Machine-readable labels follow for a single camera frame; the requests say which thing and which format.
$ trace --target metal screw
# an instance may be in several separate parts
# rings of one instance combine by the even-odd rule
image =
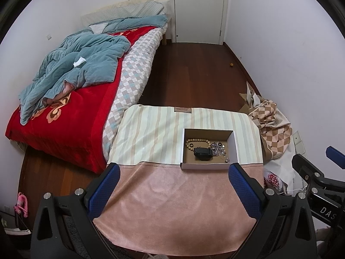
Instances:
[[[74,191],[74,193],[77,195],[77,196],[80,196],[84,193],[84,189],[83,188],[78,188]]]
[[[44,199],[49,199],[51,197],[51,193],[45,193],[44,195],[43,195],[43,198]]]
[[[274,195],[274,191],[271,188],[266,189],[266,194],[269,196],[273,196]]]
[[[300,192],[298,193],[298,196],[300,197],[300,199],[305,199],[305,193]]]

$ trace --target open box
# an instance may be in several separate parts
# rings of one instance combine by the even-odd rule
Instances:
[[[212,157],[209,161],[200,161],[196,158],[194,152],[186,147],[188,139],[208,139],[211,143],[221,142],[225,146],[224,149],[229,162],[225,162],[223,155]],[[229,169],[232,163],[238,162],[235,133],[232,130],[185,128],[182,134],[182,141],[181,169]],[[191,143],[193,143],[194,147],[208,147],[206,142]]]

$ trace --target red blanket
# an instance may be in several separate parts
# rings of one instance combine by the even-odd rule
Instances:
[[[124,35],[133,45],[153,28],[142,27],[112,35]],[[17,108],[7,125],[6,137],[101,173],[106,168],[102,133],[119,87],[122,61],[123,57],[119,59],[114,82],[75,90],[25,126],[20,124]]]

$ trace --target dark wood floor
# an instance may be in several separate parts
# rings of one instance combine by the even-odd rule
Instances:
[[[243,69],[226,46],[160,46],[139,104],[238,111],[244,104],[239,93],[246,92],[248,79]],[[95,177],[90,171],[29,147],[19,182],[19,191],[28,197],[29,225],[33,226],[45,192],[68,195],[85,188]]]

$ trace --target white door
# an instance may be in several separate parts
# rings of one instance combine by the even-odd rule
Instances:
[[[218,44],[224,0],[175,0],[176,42]]]

